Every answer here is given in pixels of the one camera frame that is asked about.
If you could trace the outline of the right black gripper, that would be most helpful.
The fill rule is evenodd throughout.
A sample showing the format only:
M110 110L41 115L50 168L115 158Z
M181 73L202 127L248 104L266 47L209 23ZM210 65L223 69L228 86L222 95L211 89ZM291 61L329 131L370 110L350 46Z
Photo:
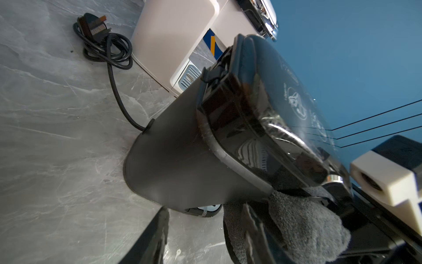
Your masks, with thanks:
M422 237L404 224L361 188L348 194L342 184L324 186L334 198L328 208L350 231L348 248L337 264L419 264Z

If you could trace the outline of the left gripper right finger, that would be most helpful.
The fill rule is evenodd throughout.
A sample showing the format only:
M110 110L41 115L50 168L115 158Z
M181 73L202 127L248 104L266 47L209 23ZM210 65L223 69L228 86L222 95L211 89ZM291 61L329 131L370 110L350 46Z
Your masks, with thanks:
M242 209L245 248L248 264L294 264L277 240L266 229L253 208L245 203Z

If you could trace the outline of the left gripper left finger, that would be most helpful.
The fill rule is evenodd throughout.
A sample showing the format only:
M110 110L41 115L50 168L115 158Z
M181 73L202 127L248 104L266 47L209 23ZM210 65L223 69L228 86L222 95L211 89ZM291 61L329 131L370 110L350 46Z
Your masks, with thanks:
M163 264L169 231L169 210L161 207L120 264Z

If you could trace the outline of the white coffee machine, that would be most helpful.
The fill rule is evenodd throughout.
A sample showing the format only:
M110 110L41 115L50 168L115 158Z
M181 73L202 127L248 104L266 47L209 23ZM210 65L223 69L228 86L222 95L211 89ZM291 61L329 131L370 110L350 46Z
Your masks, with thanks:
M204 41L215 59L238 34L277 40L278 17L271 1L147 1L131 38L133 59L178 97L201 71L190 59Z

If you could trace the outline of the black coffee machine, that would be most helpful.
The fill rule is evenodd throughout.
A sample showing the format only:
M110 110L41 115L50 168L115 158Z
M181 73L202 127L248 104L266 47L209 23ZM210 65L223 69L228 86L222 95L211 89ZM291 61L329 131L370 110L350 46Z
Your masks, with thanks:
M218 61L139 135L124 162L137 195L191 213L323 187L352 187L311 95L262 37L238 35Z

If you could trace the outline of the grey microfibre cloth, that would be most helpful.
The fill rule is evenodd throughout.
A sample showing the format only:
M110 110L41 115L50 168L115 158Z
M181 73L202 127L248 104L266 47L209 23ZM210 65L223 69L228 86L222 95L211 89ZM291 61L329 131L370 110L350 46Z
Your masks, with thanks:
M295 264L327 264L348 248L351 234L341 218L323 205L333 197L322 188L299 196L274 191L264 201L235 201L224 208L226 247L235 264L248 264L242 209L249 204Z

